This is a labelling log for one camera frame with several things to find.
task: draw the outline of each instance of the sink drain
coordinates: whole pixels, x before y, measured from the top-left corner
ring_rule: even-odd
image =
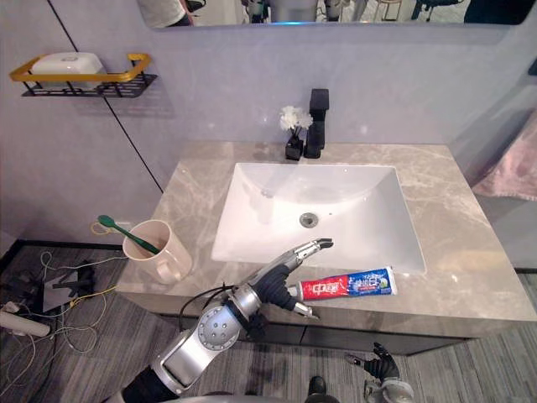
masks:
[[[313,228],[319,223],[319,218],[313,212],[305,212],[299,218],[300,225],[304,228]]]

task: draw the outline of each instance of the mirror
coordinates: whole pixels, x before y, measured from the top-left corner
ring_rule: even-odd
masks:
[[[520,24],[535,0],[137,0],[150,28],[236,24]]]

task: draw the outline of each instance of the marble countertop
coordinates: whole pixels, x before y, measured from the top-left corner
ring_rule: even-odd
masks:
[[[283,144],[191,142],[181,153],[153,217],[170,223],[193,258],[192,273],[177,284],[161,285],[129,262],[117,284],[118,292],[160,313],[176,314],[186,297],[224,281],[238,282],[258,268],[258,264],[211,260],[234,165],[292,163],[284,159]],[[396,272],[396,296],[312,302],[321,315],[316,325],[475,337],[516,322],[537,321],[507,255],[447,147],[327,144],[319,160],[299,162],[334,163],[395,167],[426,271],[417,275]],[[306,260],[288,284],[337,274],[334,269],[308,268]],[[276,322],[309,322],[278,308],[267,308],[267,314]]]

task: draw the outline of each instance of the toothpaste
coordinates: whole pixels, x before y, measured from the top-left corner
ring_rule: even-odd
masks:
[[[390,266],[350,275],[301,281],[288,287],[288,290],[299,301],[337,298],[338,296],[392,296],[397,294],[394,272]]]

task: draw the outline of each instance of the pink towel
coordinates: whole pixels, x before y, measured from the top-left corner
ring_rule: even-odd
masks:
[[[537,111],[498,164],[472,189],[478,195],[537,202]]]

